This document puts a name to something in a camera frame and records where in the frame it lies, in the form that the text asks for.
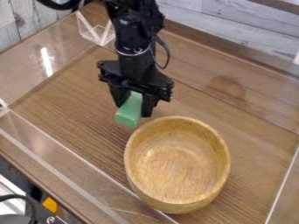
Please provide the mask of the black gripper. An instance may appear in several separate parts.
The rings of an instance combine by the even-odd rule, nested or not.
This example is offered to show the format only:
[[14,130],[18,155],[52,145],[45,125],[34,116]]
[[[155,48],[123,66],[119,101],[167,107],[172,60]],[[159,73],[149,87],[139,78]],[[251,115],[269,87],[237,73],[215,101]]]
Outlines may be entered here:
[[136,55],[120,53],[117,60],[100,60],[97,68],[99,79],[108,84],[119,108],[125,103],[131,90],[143,94],[143,118],[152,115],[160,100],[171,100],[173,81],[157,70],[151,50]]

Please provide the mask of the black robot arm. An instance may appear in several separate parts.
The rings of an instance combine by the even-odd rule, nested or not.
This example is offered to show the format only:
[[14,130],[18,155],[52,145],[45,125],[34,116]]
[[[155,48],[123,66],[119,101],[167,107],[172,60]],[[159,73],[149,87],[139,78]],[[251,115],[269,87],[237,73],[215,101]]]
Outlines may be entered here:
[[117,106],[129,95],[141,95],[141,116],[152,115],[157,102],[168,102],[173,80],[161,73],[155,46],[164,41],[157,33],[164,28],[164,14],[155,0],[103,0],[107,15],[116,32],[116,60],[97,62],[99,80],[105,82]]

